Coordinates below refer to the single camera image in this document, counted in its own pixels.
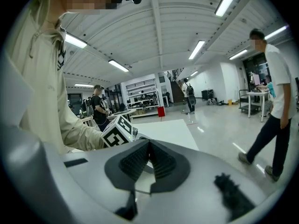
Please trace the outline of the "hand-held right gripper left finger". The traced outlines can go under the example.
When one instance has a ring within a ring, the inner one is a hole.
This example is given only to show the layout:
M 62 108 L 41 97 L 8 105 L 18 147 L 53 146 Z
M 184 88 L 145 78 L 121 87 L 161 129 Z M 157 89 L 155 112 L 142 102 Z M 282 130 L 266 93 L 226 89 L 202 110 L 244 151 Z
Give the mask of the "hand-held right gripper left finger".
M 135 191 L 135 183 L 149 161 L 148 147 L 149 140 L 138 140 L 131 148 L 107 160 L 105 174 L 115 188 Z

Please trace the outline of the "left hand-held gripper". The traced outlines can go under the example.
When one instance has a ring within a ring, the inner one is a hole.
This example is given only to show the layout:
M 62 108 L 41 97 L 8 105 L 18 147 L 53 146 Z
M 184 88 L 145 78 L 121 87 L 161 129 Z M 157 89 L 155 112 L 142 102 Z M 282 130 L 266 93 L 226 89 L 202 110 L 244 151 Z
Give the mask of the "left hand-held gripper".
M 138 129 L 122 115 L 118 115 L 106 126 L 100 138 L 108 147 L 119 146 L 140 139 L 150 139 L 149 136 L 139 133 Z

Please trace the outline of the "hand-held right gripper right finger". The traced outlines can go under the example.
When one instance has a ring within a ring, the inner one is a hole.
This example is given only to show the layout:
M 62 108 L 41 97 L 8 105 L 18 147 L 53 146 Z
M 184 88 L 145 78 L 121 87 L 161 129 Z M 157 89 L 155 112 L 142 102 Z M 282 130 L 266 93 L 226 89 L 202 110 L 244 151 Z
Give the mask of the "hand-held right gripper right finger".
M 184 155 L 156 140 L 149 141 L 149 160 L 156 180 L 150 187 L 150 193 L 175 191 L 191 172 L 191 165 Z

